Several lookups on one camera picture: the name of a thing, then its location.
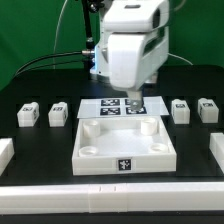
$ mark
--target white plastic part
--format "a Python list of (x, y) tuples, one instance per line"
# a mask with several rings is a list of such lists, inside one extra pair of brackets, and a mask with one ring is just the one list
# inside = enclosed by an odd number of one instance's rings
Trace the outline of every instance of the white plastic part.
[[(141, 123), (150, 119), (153, 127), (144, 135)], [(83, 124), (92, 120), (100, 135), (89, 138)], [(80, 119), (72, 167), (74, 175), (176, 171), (176, 152), (159, 116)]]
[(63, 127), (68, 118), (67, 103), (54, 104), (48, 113), (50, 127)]
[(83, 132), (86, 138), (95, 138), (100, 135), (100, 124), (96, 120), (83, 122)]
[(104, 17), (105, 29), (119, 33), (151, 32), (155, 29), (153, 20), (157, 11), (160, 13), (160, 21), (156, 28), (159, 28), (168, 22), (169, 1), (115, 0)]
[(203, 123), (218, 123), (219, 109), (211, 99), (198, 100), (198, 114)]
[(39, 117), (39, 105), (36, 102), (24, 104), (17, 113), (19, 127), (33, 127)]
[(11, 138), (0, 139), (0, 176), (14, 155)]
[(0, 214), (224, 210), (223, 182), (0, 187)]
[(211, 133), (209, 148), (224, 173), (224, 134)]
[(171, 114), (175, 124), (190, 123), (190, 109), (185, 100), (173, 100), (171, 105)]
[(155, 118), (149, 118), (141, 121), (141, 133), (143, 135), (154, 135), (157, 133), (158, 121)]

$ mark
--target white platform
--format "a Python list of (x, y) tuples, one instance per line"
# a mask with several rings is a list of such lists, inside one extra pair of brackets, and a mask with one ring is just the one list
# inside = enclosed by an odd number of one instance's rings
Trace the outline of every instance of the white platform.
[[(78, 118), (95, 118), (95, 117), (142, 117), (142, 116), (163, 116), (169, 115), (166, 105), (161, 96), (144, 97), (145, 113), (127, 113), (127, 108), (130, 104), (127, 103), (127, 98), (104, 98), (104, 99), (83, 99), (81, 101)], [(117, 109), (118, 113), (108, 113), (103, 115), (102, 110)]]
[[(155, 132), (142, 134), (150, 119)], [(160, 116), (80, 119), (72, 166), (74, 175), (176, 171), (176, 152)]]

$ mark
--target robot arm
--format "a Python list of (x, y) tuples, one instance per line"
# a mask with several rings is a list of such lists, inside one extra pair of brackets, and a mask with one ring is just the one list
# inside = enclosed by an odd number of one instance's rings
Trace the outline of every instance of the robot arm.
[(127, 92), (133, 110), (142, 108), (141, 87), (168, 56), (168, 0), (106, 0), (92, 74)]

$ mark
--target white box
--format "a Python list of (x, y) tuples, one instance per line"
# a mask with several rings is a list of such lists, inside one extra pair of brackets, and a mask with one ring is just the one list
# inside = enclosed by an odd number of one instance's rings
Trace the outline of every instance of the white box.
[(175, 124), (190, 123), (190, 109), (185, 100), (173, 100), (171, 105), (171, 114)]
[(0, 139), (0, 176), (14, 155), (14, 147), (11, 138)]
[(211, 99), (198, 100), (198, 114), (203, 123), (218, 123), (219, 109)]
[(17, 113), (19, 127), (33, 127), (39, 117), (39, 105), (36, 102), (24, 104)]
[(68, 118), (67, 103), (54, 104), (48, 113), (50, 127), (63, 127)]
[(160, 116), (80, 119), (72, 166), (74, 175), (169, 172), (176, 152)]

